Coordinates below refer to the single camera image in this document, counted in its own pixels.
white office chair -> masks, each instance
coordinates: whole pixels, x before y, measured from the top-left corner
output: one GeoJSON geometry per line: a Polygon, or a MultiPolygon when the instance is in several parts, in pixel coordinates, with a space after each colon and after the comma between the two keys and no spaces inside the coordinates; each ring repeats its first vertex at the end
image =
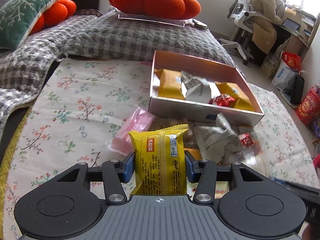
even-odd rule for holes
{"type": "Polygon", "coordinates": [[[249,33],[253,33],[252,26],[246,21],[251,16],[258,16],[265,18],[266,20],[270,21],[267,17],[265,17],[263,14],[260,14],[259,12],[255,12],[250,5],[251,0],[235,0],[234,3],[231,5],[229,9],[228,18],[237,25],[237,28],[235,29],[233,35],[230,38],[230,41],[225,39],[219,39],[220,43],[225,49],[231,49],[236,48],[240,55],[242,56],[243,64],[247,65],[248,60],[247,57],[253,58],[253,56],[244,49],[241,44],[234,41],[236,39],[236,35],[239,32],[239,29],[243,29],[245,31],[248,31],[249,33]]]}

round black disc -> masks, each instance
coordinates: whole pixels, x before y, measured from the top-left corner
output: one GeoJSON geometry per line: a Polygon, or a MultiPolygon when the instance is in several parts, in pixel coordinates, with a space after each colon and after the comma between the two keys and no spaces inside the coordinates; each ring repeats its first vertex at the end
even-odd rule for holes
{"type": "Polygon", "coordinates": [[[247,236],[273,238],[296,232],[306,215],[304,202],[280,185],[270,185],[241,183],[220,199],[220,216],[247,236]]]}
{"type": "Polygon", "coordinates": [[[94,193],[73,183],[58,185],[44,184],[17,202],[14,215],[23,234],[36,239],[64,239],[98,220],[102,206],[94,193]]]}

green pillow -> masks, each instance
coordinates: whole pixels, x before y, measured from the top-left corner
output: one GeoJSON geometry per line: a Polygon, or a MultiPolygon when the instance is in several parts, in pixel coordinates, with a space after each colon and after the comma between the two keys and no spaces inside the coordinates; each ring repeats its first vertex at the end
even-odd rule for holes
{"type": "Polygon", "coordinates": [[[0,49],[20,46],[44,11],[57,0],[10,0],[0,8],[0,49]]]}

yellow snack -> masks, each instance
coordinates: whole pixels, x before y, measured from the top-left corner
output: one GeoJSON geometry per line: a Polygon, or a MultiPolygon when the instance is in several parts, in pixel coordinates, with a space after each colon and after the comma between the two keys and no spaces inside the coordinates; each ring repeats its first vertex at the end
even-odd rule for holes
{"type": "Polygon", "coordinates": [[[161,69],[155,70],[160,79],[159,97],[185,100],[181,89],[181,73],[178,71],[161,69]]]}
{"type": "Polygon", "coordinates": [[[223,195],[225,195],[228,192],[229,192],[229,182],[228,181],[217,181],[214,199],[222,198],[223,195]]]}
{"type": "Polygon", "coordinates": [[[187,124],[180,124],[157,131],[129,132],[136,153],[136,188],[133,194],[186,194],[182,136],[187,130],[187,124]]]}
{"type": "Polygon", "coordinates": [[[196,159],[196,160],[201,160],[201,154],[200,151],[198,149],[191,149],[191,148],[185,148],[185,151],[189,151],[191,153],[191,155],[196,159]]]}
{"type": "Polygon", "coordinates": [[[220,93],[228,94],[236,100],[235,102],[231,103],[230,106],[232,108],[254,112],[250,99],[237,84],[216,82],[216,85],[220,93]]]}

orange pumpkin pillow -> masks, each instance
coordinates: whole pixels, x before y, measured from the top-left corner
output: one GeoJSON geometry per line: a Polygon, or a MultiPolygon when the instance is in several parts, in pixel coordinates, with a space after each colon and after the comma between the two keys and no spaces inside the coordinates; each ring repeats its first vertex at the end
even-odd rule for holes
{"type": "Polygon", "coordinates": [[[45,27],[57,25],[67,18],[68,9],[61,3],[54,3],[48,10],[43,13],[45,27]]]}
{"type": "Polygon", "coordinates": [[[165,19],[190,19],[201,11],[197,0],[109,0],[109,2],[124,13],[165,19]]]}
{"type": "Polygon", "coordinates": [[[35,26],[33,26],[31,32],[29,35],[37,33],[41,31],[44,28],[44,17],[43,14],[40,16],[40,18],[37,20],[35,26]]]}
{"type": "Polygon", "coordinates": [[[71,1],[71,0],[58,0],[57,3],[61,3],[67,8],[67,10],[68,10],[67,18],[70,17],[71,15],[73,15],[76,12],[77,6],[76,6],[76,3],[74,1],[71,1]]]}

